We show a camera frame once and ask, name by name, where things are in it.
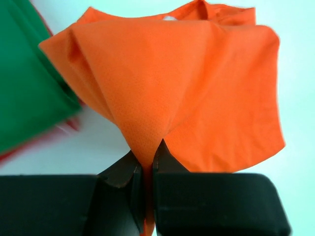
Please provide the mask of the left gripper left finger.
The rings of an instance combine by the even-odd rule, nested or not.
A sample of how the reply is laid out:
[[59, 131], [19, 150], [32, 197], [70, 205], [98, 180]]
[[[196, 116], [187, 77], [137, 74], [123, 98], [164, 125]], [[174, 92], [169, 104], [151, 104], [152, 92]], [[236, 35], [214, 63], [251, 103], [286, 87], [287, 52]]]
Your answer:
[[0, 178], [3, 236], [137, 236], [144, 231], [142, 168], [132, 152], [97, 175]]

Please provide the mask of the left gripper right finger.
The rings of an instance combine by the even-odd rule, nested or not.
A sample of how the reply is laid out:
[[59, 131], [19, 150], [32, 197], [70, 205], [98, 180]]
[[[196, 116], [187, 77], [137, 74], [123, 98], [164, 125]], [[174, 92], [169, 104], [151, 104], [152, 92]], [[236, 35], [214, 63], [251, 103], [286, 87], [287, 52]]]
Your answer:
[[161, 142], [153, 162], [159, 236], [288, 236], [291, 226], [262, 174], [188, 171]]

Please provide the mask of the orange t-shirt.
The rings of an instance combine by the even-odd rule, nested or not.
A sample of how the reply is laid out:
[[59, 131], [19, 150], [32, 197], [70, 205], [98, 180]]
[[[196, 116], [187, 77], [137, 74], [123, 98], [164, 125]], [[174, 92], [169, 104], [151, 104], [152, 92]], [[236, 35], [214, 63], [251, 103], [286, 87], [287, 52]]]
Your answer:
[[192, 172], [237, 172], [281, 151], [280, 39], [254, 8], [194, 0], [140, 18], [94, 8], [40, 43], [78, 97], [121, 131], [141, 163], [144, 235], [155, 220], [152, 163], [161, 142]]

